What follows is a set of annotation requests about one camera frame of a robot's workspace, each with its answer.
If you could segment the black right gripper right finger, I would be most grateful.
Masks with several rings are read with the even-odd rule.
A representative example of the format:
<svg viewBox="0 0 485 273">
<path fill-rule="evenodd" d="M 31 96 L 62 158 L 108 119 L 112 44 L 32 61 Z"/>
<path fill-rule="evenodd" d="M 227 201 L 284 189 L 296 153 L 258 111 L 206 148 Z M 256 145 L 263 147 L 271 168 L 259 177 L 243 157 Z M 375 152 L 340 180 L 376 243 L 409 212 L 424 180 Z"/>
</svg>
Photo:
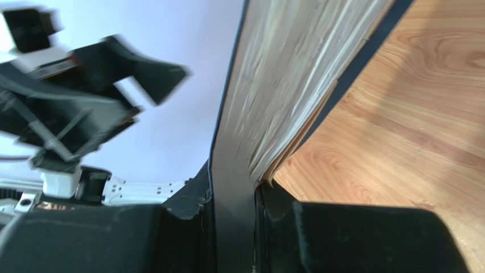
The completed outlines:
<svg viewBox="0 0 485 273">
<path fill-rule="evenodd" d="M 258 272 L 467 272 L 443 221 L 416 208 L 296 200 L 256 189 Z"/>
</svg>

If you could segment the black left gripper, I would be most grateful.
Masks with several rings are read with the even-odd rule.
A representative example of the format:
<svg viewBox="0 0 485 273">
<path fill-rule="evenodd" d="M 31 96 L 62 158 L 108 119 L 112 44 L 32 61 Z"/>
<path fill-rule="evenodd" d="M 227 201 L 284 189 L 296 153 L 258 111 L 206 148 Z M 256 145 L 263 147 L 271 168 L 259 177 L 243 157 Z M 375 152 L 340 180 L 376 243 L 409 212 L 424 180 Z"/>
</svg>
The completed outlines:
<svg viewBox="0 0 485 273">
<path fill-rule="evenodd" d="M 115 82 L 133 77 L 160 105 L 188 76 L 185 67 L 140 55 L 117 35 L 77 48 L 73 56 L 83 75 L 70 69 L 60 84 L 1 64 L 1 131 L 39 148 L 33 168 L 74 173 L 85 155 L 135 123 L 141 108 Z"/>
</svg>

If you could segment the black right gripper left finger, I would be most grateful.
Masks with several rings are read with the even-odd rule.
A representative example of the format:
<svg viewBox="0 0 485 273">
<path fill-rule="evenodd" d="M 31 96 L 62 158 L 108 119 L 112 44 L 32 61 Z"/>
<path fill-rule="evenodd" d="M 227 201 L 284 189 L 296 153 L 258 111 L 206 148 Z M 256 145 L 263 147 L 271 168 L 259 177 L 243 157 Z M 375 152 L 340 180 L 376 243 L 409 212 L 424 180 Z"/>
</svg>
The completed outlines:
<svg viewBox="0 0 485 273">
<path fill-rule="evenodd" d="M 163 204 L 36 210 L 1 231 L 2 272 L 216 272 L 208 167 Z"/>
</svg>

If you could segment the Nineteen Eighty-Four book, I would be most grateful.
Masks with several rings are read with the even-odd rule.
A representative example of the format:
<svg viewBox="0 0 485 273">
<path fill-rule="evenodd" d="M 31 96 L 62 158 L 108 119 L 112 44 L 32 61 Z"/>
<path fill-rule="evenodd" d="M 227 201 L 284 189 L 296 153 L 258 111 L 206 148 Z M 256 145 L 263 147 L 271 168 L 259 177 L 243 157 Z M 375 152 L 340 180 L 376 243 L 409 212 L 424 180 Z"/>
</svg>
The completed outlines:
<svg viewBox="0 0 485 273">
<path fill-rule="evenodd" d="M 255 267 L 255 191 L 409 1 L 245 1 L 209 157 L 218 272 Z"/>
</svg>

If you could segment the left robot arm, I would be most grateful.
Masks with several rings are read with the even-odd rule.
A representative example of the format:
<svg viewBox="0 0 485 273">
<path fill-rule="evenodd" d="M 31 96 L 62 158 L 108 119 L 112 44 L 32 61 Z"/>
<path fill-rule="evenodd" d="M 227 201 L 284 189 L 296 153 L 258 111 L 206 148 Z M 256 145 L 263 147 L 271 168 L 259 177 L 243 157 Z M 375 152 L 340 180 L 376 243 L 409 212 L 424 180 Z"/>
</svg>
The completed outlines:
<svg viewBox="0 0 485 273">
<path fill-rule="evenodd" d="M 67 52 L 48 47 L 1 62 L 1 131 L 38 150 L 40 179 L 1 178 L 1 226 L 37 209 L 162 203 L 173 190 L 128 182 L 82 160 L 137 122 L 116 82 L 133 78 L 161 105 L 188 76 L 179 64 L 143 56 L 117 36 Z"/>
</svg>

